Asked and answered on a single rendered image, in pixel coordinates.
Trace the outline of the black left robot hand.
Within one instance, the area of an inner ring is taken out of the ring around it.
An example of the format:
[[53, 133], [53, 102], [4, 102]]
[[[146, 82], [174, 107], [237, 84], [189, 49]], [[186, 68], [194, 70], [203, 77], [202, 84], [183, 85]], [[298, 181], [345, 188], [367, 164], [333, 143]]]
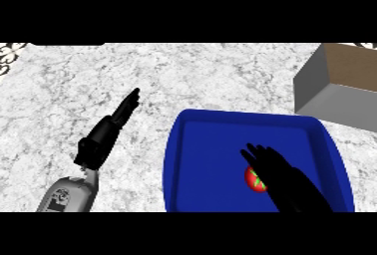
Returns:
[[87, 136], [78, 141], [73, 163], [91, 170], [97, 170], [106, 161], [119, 131], [138, 106], [138, 92], [140, 89], [134, 88], [113, 113], [100, 119]]

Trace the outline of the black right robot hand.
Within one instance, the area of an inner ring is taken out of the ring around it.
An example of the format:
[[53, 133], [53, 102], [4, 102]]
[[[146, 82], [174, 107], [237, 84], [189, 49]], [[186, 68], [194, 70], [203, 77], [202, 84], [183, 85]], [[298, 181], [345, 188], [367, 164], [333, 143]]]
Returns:
[[280, 213], [330, 213], [329, 203], [313, 182], [270, 147], [245, 144], [239, 151]]

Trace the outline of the red tomato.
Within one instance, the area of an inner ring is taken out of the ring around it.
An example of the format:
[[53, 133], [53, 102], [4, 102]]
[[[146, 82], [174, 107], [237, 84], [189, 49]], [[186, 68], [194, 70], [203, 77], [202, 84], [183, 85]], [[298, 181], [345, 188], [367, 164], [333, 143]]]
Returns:
[[243, 172], [243, 181], [248, 186], [248, 188], [254, 192], [264, 192], [265, 191], [265, 185], [262, 184], [251, 166], [246, 167]]

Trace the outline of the blue tray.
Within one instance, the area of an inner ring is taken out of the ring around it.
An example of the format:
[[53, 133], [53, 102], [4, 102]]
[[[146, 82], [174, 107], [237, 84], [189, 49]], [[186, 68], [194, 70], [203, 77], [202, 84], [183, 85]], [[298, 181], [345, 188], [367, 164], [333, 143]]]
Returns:
[[163, 162], [168, 212], [273, 212], [243, 179], [248, 143], [271, 147], [308, 177], [335, 212], [354, 210], [350, 182], [329, 133], [313, 117], [206, 110], [180, 112]]

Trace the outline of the grey cardboard box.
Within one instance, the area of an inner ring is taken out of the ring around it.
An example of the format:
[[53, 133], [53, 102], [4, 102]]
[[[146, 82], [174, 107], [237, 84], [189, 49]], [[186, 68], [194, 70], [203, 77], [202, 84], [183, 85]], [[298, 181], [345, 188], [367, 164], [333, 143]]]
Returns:
[[294, 112], [377, 132], [377, 49], [322, 43], [292, 78]]

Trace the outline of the black and white patterned object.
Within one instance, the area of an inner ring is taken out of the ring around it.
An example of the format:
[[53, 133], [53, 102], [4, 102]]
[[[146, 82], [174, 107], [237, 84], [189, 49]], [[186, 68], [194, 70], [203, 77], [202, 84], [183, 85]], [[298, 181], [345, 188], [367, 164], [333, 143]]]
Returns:
[[24, 47], [26, 43], [0, 43], [0, 77], [8, 73]]

